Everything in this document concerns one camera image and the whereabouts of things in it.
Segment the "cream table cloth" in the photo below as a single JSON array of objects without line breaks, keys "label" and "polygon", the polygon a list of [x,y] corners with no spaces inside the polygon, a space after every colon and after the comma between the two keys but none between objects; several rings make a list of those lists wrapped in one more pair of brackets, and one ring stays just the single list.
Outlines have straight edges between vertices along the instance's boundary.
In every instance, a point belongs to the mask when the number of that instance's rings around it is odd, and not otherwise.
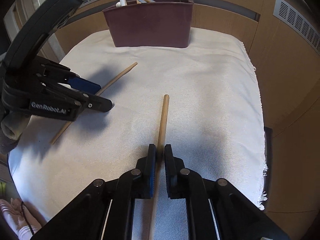
[{"label": "cream table cloth", "polygon": [[263,207],[263,110],[255,67],[237,38],[194,28],[184,49],[117,48],[105,30],[61,63],[100,85],[133,69],[104,91],[114,104],[109,112],[83,112],[54,144],[63,121],[33,116],[10,152],[18,194],[41,224],[94,179],[116,179],[135,167],[157,144],[165,95],[165,141],[174,156],[203,178],[227,179]]}]

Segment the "maroon plastic utensil holder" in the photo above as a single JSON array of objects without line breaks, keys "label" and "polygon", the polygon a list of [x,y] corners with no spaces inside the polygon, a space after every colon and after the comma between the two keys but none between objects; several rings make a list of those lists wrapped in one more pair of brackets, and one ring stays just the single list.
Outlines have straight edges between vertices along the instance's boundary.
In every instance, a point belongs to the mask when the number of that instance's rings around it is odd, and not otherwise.
[{"label": "maroon plastic utensil holder", "polygon": [[193,1],[130,1],[123,7],[111,6],[103,14],[116,47],[189,46]]}]

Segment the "small grey vent grille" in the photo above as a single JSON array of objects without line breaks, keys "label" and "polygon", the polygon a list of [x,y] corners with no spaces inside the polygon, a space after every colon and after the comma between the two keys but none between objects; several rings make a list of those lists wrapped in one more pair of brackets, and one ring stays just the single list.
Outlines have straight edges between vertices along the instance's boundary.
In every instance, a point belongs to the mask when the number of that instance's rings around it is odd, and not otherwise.
[{"label": "small grey vent grille", "polygon": [[294,7],[284,0],[276,0],[273,16],[297,32],[319,54],[319,32]]}]

